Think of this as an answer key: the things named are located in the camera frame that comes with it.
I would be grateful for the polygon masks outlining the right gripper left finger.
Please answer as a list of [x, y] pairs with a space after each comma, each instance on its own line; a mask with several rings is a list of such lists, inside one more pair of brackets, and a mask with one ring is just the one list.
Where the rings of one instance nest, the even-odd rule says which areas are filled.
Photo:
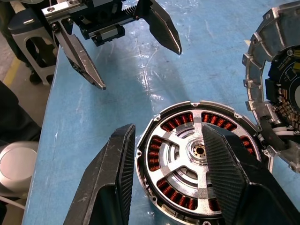
[[63, 225], [128, 225], [135, 125], [117, 128], [87, 166]]

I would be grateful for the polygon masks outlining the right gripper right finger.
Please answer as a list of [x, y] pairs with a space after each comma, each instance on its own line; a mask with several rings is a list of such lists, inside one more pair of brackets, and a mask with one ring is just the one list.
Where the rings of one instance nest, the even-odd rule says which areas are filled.
[[236, 134], [203, 124], [202, 135], [214, 194], [226, 225], [300, 225], [300, 212]]

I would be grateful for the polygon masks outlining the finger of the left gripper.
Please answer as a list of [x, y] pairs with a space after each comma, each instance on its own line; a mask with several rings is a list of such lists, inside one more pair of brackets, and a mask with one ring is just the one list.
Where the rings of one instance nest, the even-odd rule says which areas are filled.
[[93, 86], [106, 90], [96, 66], [81, 41], [72, 34], [72, 29], [73, 25], [69, 24], [67, 19], [58, 19], [52, 23], [52, 30], [72, 68]]
[[139, 0], [135, 17], [144, 19], [153, 37], [165, 48], [181, 55], [180, 37], [169, 14], [155, 0]]

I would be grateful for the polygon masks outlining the toothed metal gear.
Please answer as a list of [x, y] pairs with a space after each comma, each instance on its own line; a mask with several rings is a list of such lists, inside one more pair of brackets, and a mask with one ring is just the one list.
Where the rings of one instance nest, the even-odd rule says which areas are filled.
[[300, 0], [273, 7], [243, 55], [247, 109], [266, 143], [300, 173]]

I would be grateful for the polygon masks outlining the blue table cover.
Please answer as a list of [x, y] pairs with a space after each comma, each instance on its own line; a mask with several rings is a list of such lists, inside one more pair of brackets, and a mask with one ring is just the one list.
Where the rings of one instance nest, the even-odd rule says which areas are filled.
[[144, 20], [96, 47], [82, 40], [106, 90], [92, 86], [59, 52], [22, 225], [62, 225], [85, 168], [115, 129], [136, 125], [137, 140], [163, 109], [213, 101], [247, 110], [242, 56], [272, 7], [294, 0], [158, 0], [180, 35], [182, 54], [160, 45]]

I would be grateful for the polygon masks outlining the white round object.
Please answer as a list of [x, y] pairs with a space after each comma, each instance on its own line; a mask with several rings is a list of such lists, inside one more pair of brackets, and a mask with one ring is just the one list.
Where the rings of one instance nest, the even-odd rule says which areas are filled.
[[0, 196], [27, 197], [37, 155], [35, 141], [0, 146]]

